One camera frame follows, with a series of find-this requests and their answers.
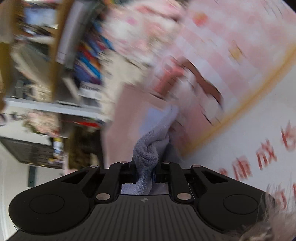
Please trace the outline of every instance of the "metal screw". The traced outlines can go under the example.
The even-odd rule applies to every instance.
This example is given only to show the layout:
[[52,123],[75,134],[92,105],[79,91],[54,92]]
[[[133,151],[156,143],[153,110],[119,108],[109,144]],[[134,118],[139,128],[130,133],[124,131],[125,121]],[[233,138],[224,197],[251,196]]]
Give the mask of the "metal screw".
[[108,193],[99,193],[96,196],[96,199],[100,200],[100,201],[106,201],[110,198],[110,195]]
[[184,200],[184,201],[191,199],[191,197],[192,197],[192,196],[191,196],[189,193],[185,193],[185,192],[179,193],[179,194],[177,195],[177,198],[178,198],[178,199],[180,199],[180,200]]

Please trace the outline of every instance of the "wall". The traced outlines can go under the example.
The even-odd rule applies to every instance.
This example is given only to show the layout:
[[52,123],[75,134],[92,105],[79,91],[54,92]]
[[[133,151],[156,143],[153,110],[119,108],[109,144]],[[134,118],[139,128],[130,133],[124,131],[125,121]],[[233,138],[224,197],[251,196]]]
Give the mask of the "wall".
[[276,195],[285,194],[279,200],[285,205],[296,193],[295,91],[296,66],[254,108],[187,157],[182,167],[200,164],[264,191],[268,184],[280,185]]
[[[20,192],[28,188],[29,165],[18,162],[0,143],[0,223],[4,240],[16,232],[8,215],[8,206],[11,200]],[[62,170],[38,167],[36,185],[59,178]]]
[[2,229],[0,229],[0,241],[5,241],[3,233],[2,233]]

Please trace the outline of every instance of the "red chinese text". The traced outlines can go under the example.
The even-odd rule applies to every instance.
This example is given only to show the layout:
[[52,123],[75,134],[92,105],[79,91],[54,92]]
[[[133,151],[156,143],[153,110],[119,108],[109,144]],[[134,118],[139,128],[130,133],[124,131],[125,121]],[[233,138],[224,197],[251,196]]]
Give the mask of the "red chinese text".
[[234,170],[235,179],[238,181],[248,179],[249,176],[252,176],[250,163],[246,156],[241,156],[240,158],[237,158],[233,162],[232,167]]
[[277,191],[273,194],[277,204],[281,207],[281,209],[285,209],[287,207],[287,198],[285,196],[285,189],[281,188],[279,185]]
[[274,148],[270,145],[269,140],[266,140],[266,144],[261,143],[261,148],[259,148],[256,151],[256,155],[257,155],[260,170],[263,169],[262,161],[263,161],[264,167],[267,167],[272,160],[277,161],[277,157],[274,154]]
[[294,194],[294,199],[296,200],[296,183],[293,183],[293,194]]
[[220,168],[218,172],[224,176],[228,177],[228,171],[225,168]]
[[287,151],[293,151],[296,148],[296,126],[291,127],[291,122],[289,121],[286,127],[286,130],[281,128],[281,136],[283,138],[282,142],[284,143]]

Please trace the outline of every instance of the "shelf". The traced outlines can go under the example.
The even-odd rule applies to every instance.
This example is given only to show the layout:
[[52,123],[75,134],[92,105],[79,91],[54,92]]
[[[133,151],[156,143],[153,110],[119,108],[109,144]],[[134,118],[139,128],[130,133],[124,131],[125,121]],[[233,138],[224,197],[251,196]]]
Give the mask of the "shelf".
[[56,61],[67,69],[74,68],[77,51],[81,40],[92,26],[95,19],[105,8],[102,1],[76,1],[69,12],[61,36]]
[[60,80],[58,83],[57,93],[56,93],[54,102],[59,104],[80,106],[80,101],[72,97],[71,93],[69,92],[63,80]]
[[46,31],[50,32],[52,37],[55,37],[57,35],[57,29],[55,28],[49,28],[49,27],[42,27]]
[[74,131],[74,127],[75,127],[74,123],[63,122],[60,137],[69,139],[71,134]]
[[93,118],[96,120],[101,120],[103,122],[107,122],[108,118],[101,114],[98,108],[94,107],[79,107],[79,106],[71,106],[57,103],[46,103],[46,102],[37,102],[25,99],[15,99],[5,97],[3,100],[6,102],[7,106],[13,107],[21,107],[26,109],[33,110],[42,110],[42,111],[50,111],[55,113],[61,113],[66,115],[77,115],[88,118]]
[[57,63],[55,61],[56,55],[57,55],[57,50],[59,47],[59,41],[61,39],[63,29],[65,22],[68,17],[68,13],[71,9],[71,6],[73,4],[74,0],[62,0],[61,3],[59,4],[57,8],[57,23],[58,23],[58,29],[55,32],[55,38],[54,38],[54,43],[51,45],[50,48],[50,83],[51,83],[51,92],[53,99],[55,98],[57,86],[58,86],[58,81],[60,80],[59,78],[59,72],[62,69],[62,65]]

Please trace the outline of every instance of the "cloth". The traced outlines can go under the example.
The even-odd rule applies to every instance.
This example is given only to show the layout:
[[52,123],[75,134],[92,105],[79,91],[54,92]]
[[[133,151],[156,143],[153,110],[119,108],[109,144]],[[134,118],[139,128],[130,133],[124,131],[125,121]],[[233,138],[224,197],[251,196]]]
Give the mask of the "cloth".
[[135,161],[139,180],[136,184],[124,184],[122,194],[148,195],[152,188],[152,170],[162,158],[169,143],[168,130],[178,114],[177,106],[165,109],[166,115],[135,145],[133,159]]
[[146,82],[180,107],[172,141],[184,155],[274,86],[296,48],[296,13],[283,1],[188,4],[181,30]]
[[[177,153],[174,146],[169,143],[165,148],[165,153],[163,154],[162,161],[174,162],[179,165],[183,162],[179,154]],[[149,195],[164,195],[169,194],[168,183],[152,183],[152,188]]]
[[124,84],[113,121],[102,132],[104,168],[115,162],[131,161],[135,144],[147,133],[143,123],[148,110],[163,111],[167,106],[166,101],[144,92],[139,86]]
[[175,0],[132,1],[111,10],[102,35],[122,56],[150,65],[155,54],[172,40],[179,27],[175,20],[183,13]]

